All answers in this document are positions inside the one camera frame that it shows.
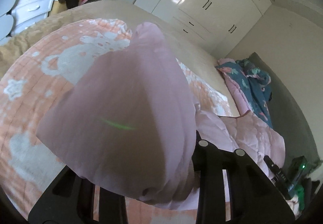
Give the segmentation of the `orange bear pattern blanket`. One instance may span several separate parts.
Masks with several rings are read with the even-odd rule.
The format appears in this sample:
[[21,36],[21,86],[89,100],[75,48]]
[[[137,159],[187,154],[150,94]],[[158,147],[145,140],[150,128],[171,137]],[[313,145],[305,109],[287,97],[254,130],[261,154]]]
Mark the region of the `orange bear pattern blanket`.
[[[80,20],[29,46],[1,79],[1,187],[23,218],[63,169],[36,138],[43,115],[101,54],[124,49],[142,23]],[[166,23],[158,23],[201,107],[238,116],[217,61]]]

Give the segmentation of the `pink quilted coat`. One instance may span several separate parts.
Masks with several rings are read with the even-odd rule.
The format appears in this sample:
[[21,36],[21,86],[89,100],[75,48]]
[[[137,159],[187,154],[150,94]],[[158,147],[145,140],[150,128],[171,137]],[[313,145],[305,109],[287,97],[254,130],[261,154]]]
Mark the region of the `pink quilted coat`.
[[170,210],[195,210],[197,135],[243,149],[272,178],[264,157],[285,162],[283,137],[248,111],[219,117],[201,107],[161,30],[145,22],[129,46],[100,56],[41,119],[37,138],[78,176]]

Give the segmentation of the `white glossy wardrobe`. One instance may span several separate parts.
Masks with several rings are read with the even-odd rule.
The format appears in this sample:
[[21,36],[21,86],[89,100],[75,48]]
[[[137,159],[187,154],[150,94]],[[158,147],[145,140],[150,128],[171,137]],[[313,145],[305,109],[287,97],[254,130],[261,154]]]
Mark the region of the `white glossy wardrobe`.
[[136,0],[216,58],[233,50],[271,6],[270,0]]

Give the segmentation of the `grey upholstered headboard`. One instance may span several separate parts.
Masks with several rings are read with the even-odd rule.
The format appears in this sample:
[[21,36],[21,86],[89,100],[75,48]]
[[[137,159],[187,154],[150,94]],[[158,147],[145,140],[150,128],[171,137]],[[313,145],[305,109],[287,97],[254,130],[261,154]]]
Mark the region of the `grey upholstered headboard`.
[[271,76],[272,99],[268,103],[273,129],[285,141],[286,158],[284,167],[292,160],[304,156],[312,168],[321,164],[321,159],[309,124],[296,100],[281,79],[255,52],[249,60]]

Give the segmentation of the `white oval boards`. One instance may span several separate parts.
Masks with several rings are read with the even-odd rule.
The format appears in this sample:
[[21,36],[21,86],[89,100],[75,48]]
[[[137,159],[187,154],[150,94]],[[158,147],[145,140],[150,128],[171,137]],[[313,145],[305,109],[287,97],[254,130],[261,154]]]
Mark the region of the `white oval boards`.
[[14,7],[16,0],[1,0],[1,37],[4,39],[12,30],[14,25],[14,17],[10,14],[12,8]]

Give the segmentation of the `teal and pink duvet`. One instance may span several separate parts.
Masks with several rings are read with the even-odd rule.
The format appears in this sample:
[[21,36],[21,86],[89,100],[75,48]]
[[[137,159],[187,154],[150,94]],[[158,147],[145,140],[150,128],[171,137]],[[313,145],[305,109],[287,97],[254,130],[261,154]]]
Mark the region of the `teal and pink duvet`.
[[271,76],[247,58],[222,58],[215,68],[222,74],[225,84],[241,115],[247,111],[273,127],[268,103],[272,97]]

